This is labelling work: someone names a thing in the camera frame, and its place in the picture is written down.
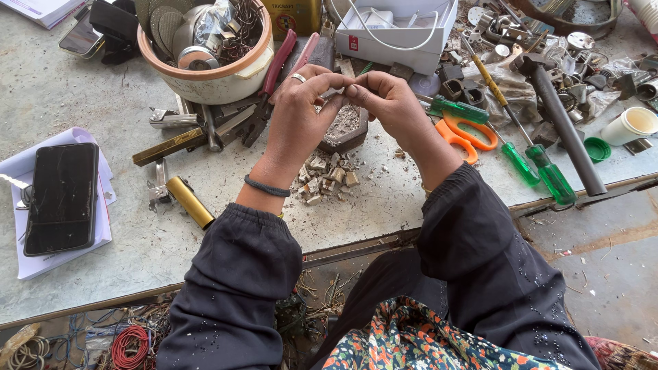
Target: person's left hand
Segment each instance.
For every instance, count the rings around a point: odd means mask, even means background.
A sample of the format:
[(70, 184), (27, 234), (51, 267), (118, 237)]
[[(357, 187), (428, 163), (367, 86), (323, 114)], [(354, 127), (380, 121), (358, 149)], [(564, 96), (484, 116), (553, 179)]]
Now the person's left hand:
[(353, 78), (316, 65), (305, 65), (297, 73), (306, 82), (302, 84), (288, 76), (277, 89), (265, 154), (249, 175), (253, 180), (283, 189), (290, 187), (338, 111), (349, 102), (343, 95), (336, 95), (317, 113), (314, 105), (324, 103), (318, 96), (329, 88), (339, 90), (355, 83)]

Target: workbench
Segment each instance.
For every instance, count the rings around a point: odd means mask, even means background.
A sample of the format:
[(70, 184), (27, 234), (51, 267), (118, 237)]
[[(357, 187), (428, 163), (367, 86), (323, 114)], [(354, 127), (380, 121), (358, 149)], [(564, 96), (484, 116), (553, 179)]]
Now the workbench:
[[(147, 181), (155, 180), (155, 164), (138, 167), (131, 159), (180, 133), (154, 130), (148, 123), (149, 106), (176, 108), (174, 94), (141, 58), (106, 66), (97, 57), (86, 61), (58, 50), (57, 42), (73, 23), (69, 17), (48, 31), (0, 8), (0, 122), (4, 122), (0, 157), (7, 158), (73, 126), (89, 130), (114, 172), (112, 184), (118, 200), (108, 208), (113, 240), (32, 280), (18, 280), (10, 187), (0, 182), (0, 259), (5, 261), (0, 271), (0, 329), (175, 289), (204, 235), (176, 202), (159, 205), (157, 213), (149, 210)], [(609, 56), (625, 51), (631, 57), (655, 48), (655, 42), (626, 9), (615, 31), (596, 46)], [(635, 99), (616, 102), (602, 117), (577, 128), (587, 136), (598, 136), (612, 117), (631, 105), (642, 104)], [(169, 175), (189, 180), (197, 197), (219, 216), (235, 200), (244, 175), (265, 150), (267, 134), (266, 129), (251, 149), (236, 141), (221, 153), (200, 147), (191, 153), (169, 155)], [(506, 126), (501, 134), (517, 148), (526, 147), (513, 126)], [(421, 226), (425, 193), (420, 175), (410, 157), (394, 157), (395, 149), (395, 140), (378, 122), (372, 122), (365, 143), (351, 151), (366, 164), (360, 165), (361, 185), (352, 189), (347, 202), (332, 198), (307, 206), (295, 197), (286, 200), (284, 220), (304, 254), (368, 240), (395, 240), (399, 233)], [(579, 203), (655, 185), (657, 150), (632, 156), (623, 147), (614, 147), (611, 158), (595, 166), (609, 193), (589, 198), (579, 192)], [(543, 184), (535, 188), (524, 185), (500, 150), (478, 152), (476, 168), (513, 216), (554, 205)], [(572, 187), (583, 189), (566, 151), (554, 145), (548, 153)], [(388, 171), (382, 172), (382, 166)], [(371, 169), (374, 178), (368, 180)]]

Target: scissors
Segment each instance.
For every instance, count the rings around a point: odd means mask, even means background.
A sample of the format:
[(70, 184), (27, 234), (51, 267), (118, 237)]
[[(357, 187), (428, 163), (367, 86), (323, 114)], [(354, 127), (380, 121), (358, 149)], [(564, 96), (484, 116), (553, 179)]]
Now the scissors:
[[(466, 150), (468, 157), (465, 161), (470, 165), (473, 165), (478, 160), (478, 152), (475, 151), (476, 147), (482, 150), (493, 150), (498, 146), (498, 137), (496, 137), (495, 133), (491, 131), (490, 128), (483, 124), (476, 124), (475, 122), (463, 118), (454, 117), (447, 111), (443, 111), (443, 118), (433, 115), (430, 115), (430, 118), (432, 119), (432, 123), (434, 123), (434, 128), (436, 128), (448, 144), (457, 144)], [(491, 143), (486, 144), (482, 140), (462, 130), (457, 126), (459, 123), (465, 123), (479, 130), (489, 138)]]

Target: red wire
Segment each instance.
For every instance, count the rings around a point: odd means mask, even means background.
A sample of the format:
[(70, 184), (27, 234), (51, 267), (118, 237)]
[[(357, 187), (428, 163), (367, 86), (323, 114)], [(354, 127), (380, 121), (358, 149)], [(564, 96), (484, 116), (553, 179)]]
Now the red wire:
[[(139, 349), (133, 356), (128, 357), (126, 349), (129, 345), (139, 342)], [(123, 330), (112, 343), (112, 362), (118, 370), (135, 370), (140, 366), (149, 353), (149, 335), (143, 327), (130, 325)]]

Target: silver ring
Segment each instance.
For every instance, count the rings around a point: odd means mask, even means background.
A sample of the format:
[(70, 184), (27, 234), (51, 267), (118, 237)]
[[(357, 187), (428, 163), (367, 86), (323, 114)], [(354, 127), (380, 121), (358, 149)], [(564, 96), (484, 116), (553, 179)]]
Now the silver ring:
[(300, 80), (302, 84), (303, 84), (304, 82), (306, 82), (306, 78), (304, 78), (304, 76), (300, 75), (299, 73), (293, 73), (293, 74), (290, 76), (290, 78), (296, 78), (296, 79)]

